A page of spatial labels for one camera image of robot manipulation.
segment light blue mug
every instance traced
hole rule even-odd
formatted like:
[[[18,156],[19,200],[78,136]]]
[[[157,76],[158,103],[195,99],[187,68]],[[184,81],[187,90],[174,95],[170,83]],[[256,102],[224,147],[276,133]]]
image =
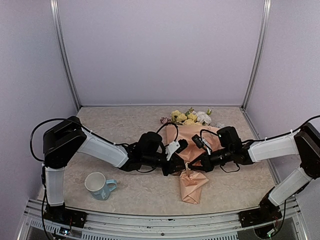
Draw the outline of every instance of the light blue mug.
[[[110,192],[117,188],[117,181],[114,179],[106,180],[101,172],[90,173],[84,180],[85,188],[97,200],[107,200]]]

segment beige marble table surface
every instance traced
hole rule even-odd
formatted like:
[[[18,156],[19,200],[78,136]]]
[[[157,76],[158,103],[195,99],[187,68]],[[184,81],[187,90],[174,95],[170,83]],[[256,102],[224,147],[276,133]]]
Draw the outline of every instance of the beige marble table surface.
[[[206,111],[208,107],[194,107]],[[210,107],[212,126],[222,123],[234,126],[242,140],[252,139],[251,130],[238,107]],[[173,110],[186,112],[187,106],[117,106],[83,107],[78,113],[83,125],[116,143],[134,143],[143,133],[156,131],[160,118],[170,116]],[[233,163],[226,171],[235,170]],[[107,179],[118,182],[109,199],[95,200],[86,190],[88,174],[101,172]],[[209,182],[203,186],[200,203],[181,200],[178,176],[162,175],[161,169],[151,173],[121,171],[97,158],[76,153],[64,173],[66,206],[105,213],[130,215],[194,215],[218,213],[255,207],[274,186],[266,162],[241,166],[240,171],[225,173],[219,167],[205,173]]]

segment white wall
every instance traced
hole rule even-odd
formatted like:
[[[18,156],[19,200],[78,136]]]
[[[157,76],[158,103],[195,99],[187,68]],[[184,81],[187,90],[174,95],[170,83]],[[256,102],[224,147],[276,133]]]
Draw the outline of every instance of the white wall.
[[[0,239],[11,240],[41,186],[41,163],[29,150],[32,129],[76,113],[49,1],[0,0],[0,76]],[[43,130],[34,141],[41,158]]]
[[[272,0],[269,25],[248,114],[260,137],[320,114],[320,1]],[[320,130],[320,119],[312,121]],[[297,157],[274,161],[284,179]],[[297,196],[311,240],[320,235],[320,179]]]
[[[263,0],[58,1],[82,105],[238,105]]]

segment wrapping paper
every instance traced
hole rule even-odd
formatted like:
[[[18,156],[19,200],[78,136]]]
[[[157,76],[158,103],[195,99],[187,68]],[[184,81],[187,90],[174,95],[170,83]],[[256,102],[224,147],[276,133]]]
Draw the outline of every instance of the wrapping paper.
[[[189,126],[178,126],[179,135],[178,140],[185,139],[188,142],[188,147],[179,153],[179,156],[183,158],[185,163],[191,162],[197,156],[204,152],[203,149],[199,149],[196,144],[192,141],[192,137],[195,134],[200,134],[201,129],[207,129],[214,133],[219,130],[217,127],[212,126],[198,126],[198,125],[189,125]],[[214,136],[208,132],[203,132],[202,136],[205,137],[206,141],[210,144],[213,151],[221,148],[220,141],[217,136]],[[167,142],[171,143],[176,137],[176,128],[174,126],[166,127],[166,137]],[[187,166],[186,170],[180,174],[180,191],[182,201],[199,204],[201,189],[204,184],[209,180],[201,172],[190,170]]]

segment mug handle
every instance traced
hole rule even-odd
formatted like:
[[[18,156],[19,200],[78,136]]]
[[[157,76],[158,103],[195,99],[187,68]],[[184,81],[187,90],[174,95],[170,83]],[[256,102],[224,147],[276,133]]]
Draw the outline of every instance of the mug handle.
[[[108,184],[114,184],[113,187],[110,187],[110,188],[109,188],[109,191],[110,191],[110,192],[112,192],[113,190],[115,190],[115,189],[117,188],[117,181],[114,180],[114,179],[107,180],[105,183],[106,183],[107,185],[108,185]]]

